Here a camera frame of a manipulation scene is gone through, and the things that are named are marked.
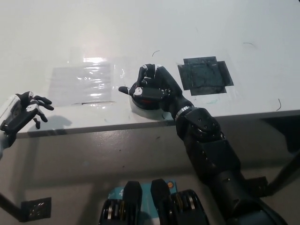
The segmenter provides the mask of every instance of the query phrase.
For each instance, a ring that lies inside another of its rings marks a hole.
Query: robotic arm
[[[217,120],[206,109],[194,107],[185,99],[163,66],[143,65],[137,82],[131,88],[120,87],[119,91],[129,94],[140,108],[161,108],[171,113],[188,157],[201,182],[209,187],[226,225],[287,225],[250,193],[240,171],[240,160]]]
[[[24,94],[15,94],[7,99],[0,108],[0,159],[3,151],[9,148],[16,139],[16,134],[31,120],[40,129],[41,122],[47,122],[47,118],[40,109],[40,106],[48,110],[54,110],[52,102],[40,96],[35,96],[31,91]]]

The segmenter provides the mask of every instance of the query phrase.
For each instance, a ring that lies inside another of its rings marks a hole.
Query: gray floor
[[[291,158],[284,137],[260,121],[225,120],[221,125],[247,178],[265,175],[271,180]],[[224,224],[175,127],[19,139],[0,163],[0,192],[11,201],[52,197],[52,217],[29,225],[96,225],[110,190],[128,180],[157,178],[176,179],[178,190],[194,189],[211,224]],[[264,198],[290,225],[300,224],[299,189],[296,179]],[[1,209],[0,221],[19,224]]]

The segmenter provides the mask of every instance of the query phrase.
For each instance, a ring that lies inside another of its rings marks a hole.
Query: black tape
[[[214,56],[183,61],[184,65],[178,66],[182,86],[192,96],[226,93],[225,87],[233,86],[224,61],[218,62]]]

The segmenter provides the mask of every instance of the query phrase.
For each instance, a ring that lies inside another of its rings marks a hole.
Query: teal box
[[[165,181],[168,184],[171,194],[177,192],[176,183],[174,180]],[[139,225],[145,224],[159,224],[158,212],[154,206],[151,195],[151,183],[141,184],[142,187],[142,207],[139,219]],[[112,190],[109,199],[122,199],[124,187],[116,187]]]

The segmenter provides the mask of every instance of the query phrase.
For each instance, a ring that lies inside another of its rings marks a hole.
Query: white robotic hand
[[[9,148],[16,139],[16,134],[31,120],[40,129],[41,122],[48,119],[40,109],[43,106],[47,110],[54,110],[52,102],[40,96],[35,96],[31,91],[24,94],[12,95],[0,108],[0,158],[4,149]]]

